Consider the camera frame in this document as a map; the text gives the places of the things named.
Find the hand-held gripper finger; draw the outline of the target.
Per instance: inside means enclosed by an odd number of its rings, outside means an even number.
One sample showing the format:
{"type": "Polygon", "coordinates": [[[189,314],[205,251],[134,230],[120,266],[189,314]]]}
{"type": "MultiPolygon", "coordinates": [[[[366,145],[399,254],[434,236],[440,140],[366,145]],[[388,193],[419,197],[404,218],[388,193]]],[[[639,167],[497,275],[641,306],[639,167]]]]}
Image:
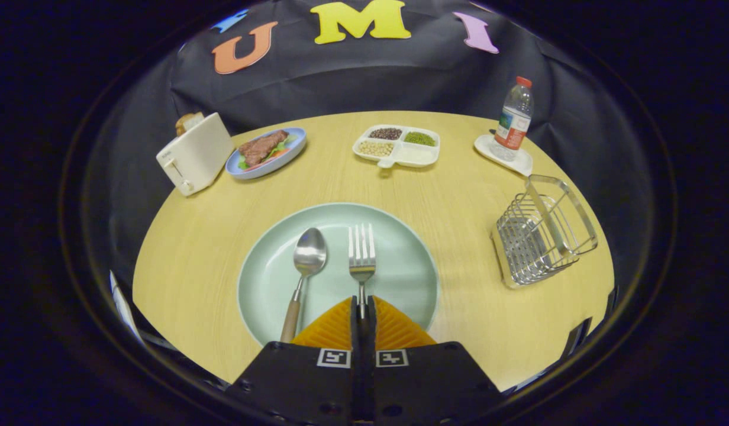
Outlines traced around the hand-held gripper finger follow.
{"type": "Polygon", "coordinates": [[[504,395],[456,341],[372,348],[364,379],[375,425],[465,425],[504,395]]]}
{"type": "Polygon", "coordinates": [[[361,356],[356,343],[357,298],[321,315],[327,332],[343,345],[271,341],[225,391],[248,409],[251,424],[349,425],[356,417],[361,356]]]}

